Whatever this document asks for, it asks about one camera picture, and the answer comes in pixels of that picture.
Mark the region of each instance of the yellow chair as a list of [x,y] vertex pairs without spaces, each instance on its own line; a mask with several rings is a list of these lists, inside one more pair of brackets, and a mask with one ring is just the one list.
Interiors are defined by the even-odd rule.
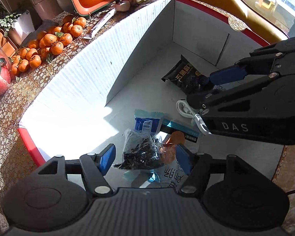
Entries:
[[221,8],[244,21],[252,31],[270,44],[288,37],[274,24],[253,11],[243,0],[198,0]]

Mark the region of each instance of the white cardboard box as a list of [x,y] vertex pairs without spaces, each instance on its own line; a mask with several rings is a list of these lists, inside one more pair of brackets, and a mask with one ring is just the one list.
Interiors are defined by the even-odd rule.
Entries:
[[[209,76],[265,45],[251,30],[233,30],[226,16],[200,3],[158,0],[117,23],[69,61],[24,113],[21,137],[37,165],[57,154],[78,159],[99,153],[109,143],[115,144],[115,162],[120,162],[123,133],[134,127],[135,109],[190,123],[175,107],[185,94],[161,81],[181,54]],[[236,154],[268,178],[283,148],[216,135],[201,141],[202,152],[217,159]],[[111,169],[106,180],[112,187],[127,186],[121,183],[123,172]]]

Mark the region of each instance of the terracotta planter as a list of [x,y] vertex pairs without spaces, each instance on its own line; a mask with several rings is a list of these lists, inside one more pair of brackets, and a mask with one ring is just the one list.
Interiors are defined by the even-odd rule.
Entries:
[[28,36],[29,33],[35,31],[30,13],[23,13],[15,23],[13,29],[8,32],[9,38],[18,45]]

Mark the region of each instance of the brown tablecloth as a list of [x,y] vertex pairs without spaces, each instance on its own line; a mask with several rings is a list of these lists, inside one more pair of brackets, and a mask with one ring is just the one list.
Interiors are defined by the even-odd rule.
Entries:
[[[149,0],[137,8],[131,8],[128,12],[117,13],[113,19],[98,32],[96,38],[134,11],[152,3],[153,1],[155,0]],[[242,30],[245,26],[242,21],[239,21],[229,13],[213,6],[204,3],[202,4],[223,15],[226,15],[229,18],[231,17],[229,23],[230,25],[233,25],[233,28]],[[87,33],[106,12],[107,11],[101,11],[88,19],[86,29],[84,29],[83,34]],[[61,24],[65,15],[66,13],[63,12],[54,20]],[[30,174],[36,168],[17,131],[18,123],[23,112],[53,78],[53,76],[56,75],[56,73],[59,72],[66,65],[66,63],[78,52],[80,52],[88,43],[88,41],[82,40],[82,36],[78,37],[64,49],[62,54],[54,58],[50,64],[44,63],[38,69],[32,70],[28,74],[21,76],[19,82],[13,83],[4,97],[0,99],[0,200],[9,187],[17,183],[19,179]],[[284,190],[285,182],[290,182],[295,179],[295,175],[293,174],[295,171],[291,174],[291,170],[289,169],[293,167],[293,157],[295,157],[295,155],[293,155],[293,151],[290,152],[290,150],[291,147],[285,148],[280,161],[280,166],[278,167],[274,178],[274,181]],[[286,173],[290,175],[288,180],[282,176],[283,171],[286,171]],[[293,214],[295,214],[295,196],[291,196],[290,199],[292,212],[287,216],[287,227],[295,221],[293,218]]]

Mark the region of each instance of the silver screw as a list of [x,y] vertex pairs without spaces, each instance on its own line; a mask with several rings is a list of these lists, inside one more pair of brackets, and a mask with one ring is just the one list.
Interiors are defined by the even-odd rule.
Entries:
[[274,78],[277,77],[279,74],[278,73],[270,73],[269,78]]
[[202,112],[201,112],[201,115],[205,115],[205,114],[207,114],[209,112],[209,109],[205,109],[205,110],[203,110]]
[[95,188],[95,192],[97,194],[107,194],[107,193],[110,192],[110,188],[108,186],[105,186],[105,185],[97,186]]
[[193,194],[196,192],[196,190],[197,190],[197,188],[195,188],[192,185],[186,185],[181,189],[181,191],[185,194]]

